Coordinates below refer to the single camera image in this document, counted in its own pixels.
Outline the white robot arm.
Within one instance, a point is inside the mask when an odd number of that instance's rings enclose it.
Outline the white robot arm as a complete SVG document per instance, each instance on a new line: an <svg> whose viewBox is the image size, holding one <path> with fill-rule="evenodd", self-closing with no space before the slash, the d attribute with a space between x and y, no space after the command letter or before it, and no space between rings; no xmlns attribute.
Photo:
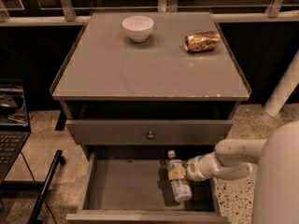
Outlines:
<svg viewBox="0 0 299 224"><path fill-rule="evenodd" d="M299 121L276 129L266 139L224 139L208 154L187 161L168 152L167 172L174 200L192 198L189 183L212 178L238 180L257 174L251 224L299 224Z"/></svg>

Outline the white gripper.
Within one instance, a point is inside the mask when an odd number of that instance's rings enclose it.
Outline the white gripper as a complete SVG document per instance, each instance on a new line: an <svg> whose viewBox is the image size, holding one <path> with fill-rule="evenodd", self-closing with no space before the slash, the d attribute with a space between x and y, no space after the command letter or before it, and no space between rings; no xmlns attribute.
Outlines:
<svg viewBox="0 0 299 224"><path fill-rule="evenodd" d="M168 171L168 179L181 180L185 179L186 175L189 180L192 181L204 181L206 177L203 175L199 167L200 156L191 158L187 161L187 171L181 166L170 167Z"/></svg>

